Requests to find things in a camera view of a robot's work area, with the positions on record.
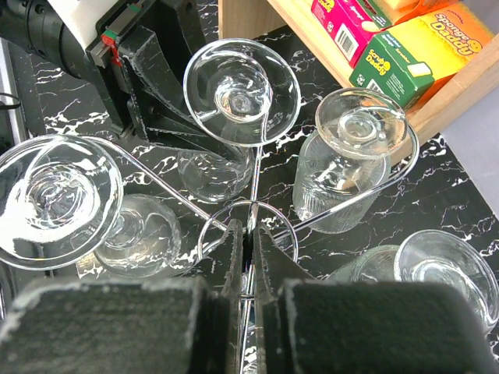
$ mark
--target black marble countertop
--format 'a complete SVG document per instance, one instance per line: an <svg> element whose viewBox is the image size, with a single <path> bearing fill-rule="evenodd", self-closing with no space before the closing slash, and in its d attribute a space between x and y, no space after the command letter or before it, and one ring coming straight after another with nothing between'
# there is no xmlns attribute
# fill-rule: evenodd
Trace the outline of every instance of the black marble countertop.
<svg viewBox="0 0 499 374"><path fill-rule="evenodd" d="M203 0L199 12L207 40L215 40L217 5ZM288 61L302 89L299 119L286 137L264 148L260 178L260 199L297 223L298 218L292 209L292 188L299 150L313 131L317 105L340 86L288 27L259 40ZM19 86L24 98L31 97L30 102L24 103L28 121L40 122L49 133L106 134L108 115L90 84L67 76L61 69L37 57L19 55L17 58ZM151 146L140 140L128 142L124 147L209 213L221 208L221 205L196 201L180 185L174 150ZM203 221L168 198L142 172L134 170L123 160L119 161L127 193L162 196L179 215L185 256L193 258L191 250L196 244L196 231L200 230ZM242 196L248 198L249 194L247 189ZM241 208L241 212L235 214L244 217L246 213L247 208ZM271 227L276 225L271 217L265 221ZM495 272L499 271L499 223L442 136L435 136L422 146L419 162L409 177L383 191L354 229L342 235L322 235L309 230L300 232L299 263L315 277L325 277L369 248L400 244L408 235L423 229L441 229L457 235L473 245ZM499 348L496 349L498 334L499 328L496 328L488 337L496 357L499 354ZM248 348L249 361L253 350Z"/></svg>

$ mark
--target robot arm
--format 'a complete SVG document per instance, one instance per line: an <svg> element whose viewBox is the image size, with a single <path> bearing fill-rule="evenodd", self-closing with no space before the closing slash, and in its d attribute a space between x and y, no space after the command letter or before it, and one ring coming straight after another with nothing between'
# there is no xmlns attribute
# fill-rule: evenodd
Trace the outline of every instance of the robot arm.
<svg viewBox="0 0 499 374"><path fill-rule="evenodd" d="M0 37L94 84L118 132L213 150L183 100L205 44L193 0L0 0Z"/></svg>

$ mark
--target drinking glass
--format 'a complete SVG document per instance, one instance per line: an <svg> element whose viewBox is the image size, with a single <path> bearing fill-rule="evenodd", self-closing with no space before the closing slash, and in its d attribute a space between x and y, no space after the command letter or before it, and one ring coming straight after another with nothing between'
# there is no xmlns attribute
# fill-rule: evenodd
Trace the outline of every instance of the drinking glass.
<svg viewBox="0 0 499 374"><path fill-rule="evenodd" d="M300 108L299 84L286 61L247 39L201 48L187 65L184 96L198 126L233 146L273 143Z"/></svg>
<svg viewBox="0 0 499 374"><path fill-rule="evenodd" d="M131 276L150 275L180 248L175 215L151 201L124 197L116 163L88 139L27 140L0 157L0 260L25 270L52 270L106 243L99 251L106 262L114 258L112 243L120 252L115 256L129 255ZM166 221L169 231L159 230ZM142 264L141 256L149 269L142 273L131 266Z"/></svg>
<svg viewBox="0 0 499 374"><path fill-rule="evenodd" d="M437 282L458 290L489 333L499 319L494 272L468 243L438 230L418 231L400 246L369 249L328 278L349 282Z"/></svg>
<svg viewBox="0 0 499 374"><path fill-rule="evenodd" d="M405 113L390 97L367 89L326 96L316 113L317 130L300 150L293 203L302 221L385 183L392 155L408 135ZM310 227L326 234L354 228L379 193L339 210Z"/></svg>
<svg viewBox="0 0 499 374"><path fill-rule="evenodd" d="M232 157L198 150L180 150L180 179L187 190L205 203L219 203L239 195L253 174L253 150L228 146Z"/></svg>

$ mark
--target scrub daddy box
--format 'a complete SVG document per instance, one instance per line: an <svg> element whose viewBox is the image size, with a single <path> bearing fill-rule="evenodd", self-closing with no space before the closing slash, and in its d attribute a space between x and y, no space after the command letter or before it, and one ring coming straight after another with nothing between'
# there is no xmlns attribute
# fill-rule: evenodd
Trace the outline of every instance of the scrub daddy box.
<svg viewBox="0 0 499 374"><path fill-rule="evenodd" d="M409 109L428 101L493 38L462 3L376 35L350 76Z"/></svg>
<svg viewBox="0 0 499 374"><path fill-rule="evenodd" d="M416 0L392 9L383 0L313 0L312 13L343 55L355 67L374 35L407 19L440 9L458 0Z"/></svg>

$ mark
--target barcode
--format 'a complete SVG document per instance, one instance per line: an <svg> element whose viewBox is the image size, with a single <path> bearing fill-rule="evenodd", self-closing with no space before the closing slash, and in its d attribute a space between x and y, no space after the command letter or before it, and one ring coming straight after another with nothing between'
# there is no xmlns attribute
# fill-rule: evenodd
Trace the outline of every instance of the barcode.
<svg viewBox="0 0 499 374"><path fill-rule="evenodd" d="M368 90L377 91L377 92L380 92L380 93L384 94L383 90L381 89L381 87L379 87L377 85L377 83L374 81L374 79L372 79L371 81L369 81L369 84L367 85L367 89Z"/></svg>
<svg viewBox="0 0 499 374"><path fill-rule="evenodd" d="M352 33L344 23L342 23L342 25L340 26L334 41L342 50L346 58L351 61L353 55L356 53L357 48L359 47L359 43L357 43L356 39L353 37Z"/></svg>

